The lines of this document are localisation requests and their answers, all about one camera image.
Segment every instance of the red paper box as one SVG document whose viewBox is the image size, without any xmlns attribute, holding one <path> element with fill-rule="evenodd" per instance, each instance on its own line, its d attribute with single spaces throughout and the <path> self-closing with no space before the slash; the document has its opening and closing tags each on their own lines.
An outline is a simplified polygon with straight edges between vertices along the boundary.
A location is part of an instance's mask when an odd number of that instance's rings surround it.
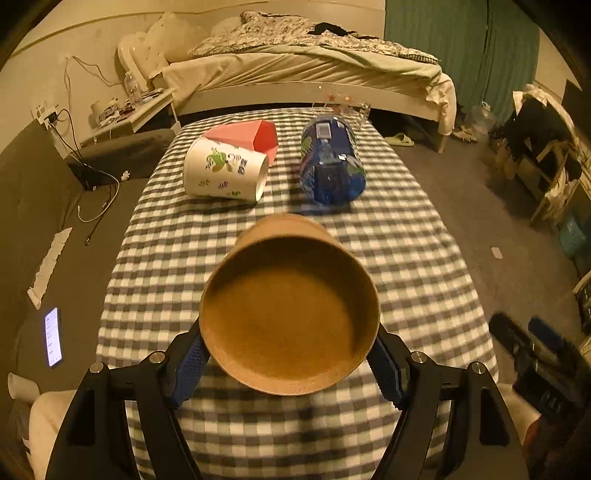
<svg viewBox="0 0 591 480">
<path fill-rule="evenodd" d="M 266 120 L 217 125 L 207 130 L 203 136 L 235 147 L 266 153 L 269 156 L 269 166 L 273 165 L 279 148 L 275 124 Z"/>
</svg>

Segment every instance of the metal screw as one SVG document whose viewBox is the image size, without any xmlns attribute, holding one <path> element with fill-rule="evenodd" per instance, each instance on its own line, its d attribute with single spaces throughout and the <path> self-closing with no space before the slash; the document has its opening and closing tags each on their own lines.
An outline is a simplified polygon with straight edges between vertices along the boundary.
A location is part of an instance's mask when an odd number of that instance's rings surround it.
<svg viewBox="0 0 591 480">
<path fill-rule="evenodd" d="M 472 364 L 472 369 L 478 374 L 478 375 L 482 375 L 484 372 L 486 372 L 486 367 L 484 366 L 484 364 L 481 364 L 480 362 L 474 362 Z"/>
<path fill-rule="evenodd" d="M 164 362 L 165 358 L 166 355 L 164 354 L 164 352 L 154 352 L 152 353 L 152 355 L 150 355 L 150 363 L 161 364 L 162 362 Z"/>
<path fill-rule="evenodd" d="M 413 359 L 413 362 L 423 364 L 427 361 L 428 357 L 423 352 L 413 352 L 410 354 L 410 358 Z"/>
<path fill-rule="evenodd" d="M 98 372 L 103 370 L 104 366 L 105 366 L 105 364 L 103 362 L 95 362 L 90 366 L 90 373 L 97 374 Z"/>
</svg>

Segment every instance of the gray and white gingham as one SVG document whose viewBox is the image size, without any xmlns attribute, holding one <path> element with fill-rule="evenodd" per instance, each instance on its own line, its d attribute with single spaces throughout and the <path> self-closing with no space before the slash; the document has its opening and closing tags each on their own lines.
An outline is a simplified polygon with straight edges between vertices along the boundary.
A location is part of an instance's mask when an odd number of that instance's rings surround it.
<svg viewBox="0 0 591 480">
<path fill-rule="evenodd" d="M 164 350 L 199 315 L 203 287 L 236 237 L 266 215 L 294 212 L 323 225 L 370 272 L 381 321 L 411 350 L 465 367 L 485 363 L 496 377 L 491 337 L 454 239 L 413 176 L 376 130 L 357 133 L 367 188 L 348 207 L 309 201 L 299 182 L 300 133 L 311 109 L 224 115 L 182 129 L 135 208 L 105 298 L 97 356 L 110 367 Z M 256 206 L 191 199 L 183 189 L 190 144 L 218 124 L 275 123 L 279 152 Z M 153 475 L 134 405 L 128 406 L 134 452 Z M 440 408 L 430 452 L 443 446 L 449 405 Z M 211 478 L 351 478 L 373 474 L 399 412 L 380 395 L 367 362 L 346 379 L 302 397 L 245 387 L 210 360 L 193 398 L 177 417 L 203 474 Z"/>
</svg>

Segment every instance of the green slipper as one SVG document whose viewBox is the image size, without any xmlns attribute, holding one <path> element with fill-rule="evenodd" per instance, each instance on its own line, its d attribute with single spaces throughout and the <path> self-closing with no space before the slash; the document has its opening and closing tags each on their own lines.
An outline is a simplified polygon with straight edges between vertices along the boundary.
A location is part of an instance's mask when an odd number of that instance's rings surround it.
<svg viewBox="0 0 591 480">
<path fill-rule="evenodd" d="M 393 137 L 385 137 L 384 140 L 393 147 L 412 147 L 414 145 L 414 142 L 403 133 L 396 134 Z"/>
</svg>

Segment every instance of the gray carpet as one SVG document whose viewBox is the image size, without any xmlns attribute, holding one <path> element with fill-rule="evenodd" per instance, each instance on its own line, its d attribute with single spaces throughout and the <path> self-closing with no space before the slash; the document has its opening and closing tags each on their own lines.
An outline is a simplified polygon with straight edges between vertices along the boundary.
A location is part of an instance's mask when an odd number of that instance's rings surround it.
<svg viewBox="0 0 591 480">
<path fill-rule="evenodd" d="M 423 145 L 395 147 L 454 236 L 484 312 L 507 312 L 523 328 L 537 315 L 578 345 L 584 338 L 571 293 L 578 281 L 549 222 L 533 227 L 536 202 L 517 179 L 491 169 L 494 153 L 485 144 L 449 139 L 443 154 Z M 491 247 L 501 249 L 496 259 Z M 496 343 L 500 380 L 513 382 L 511 357 Z"/>
</svg>

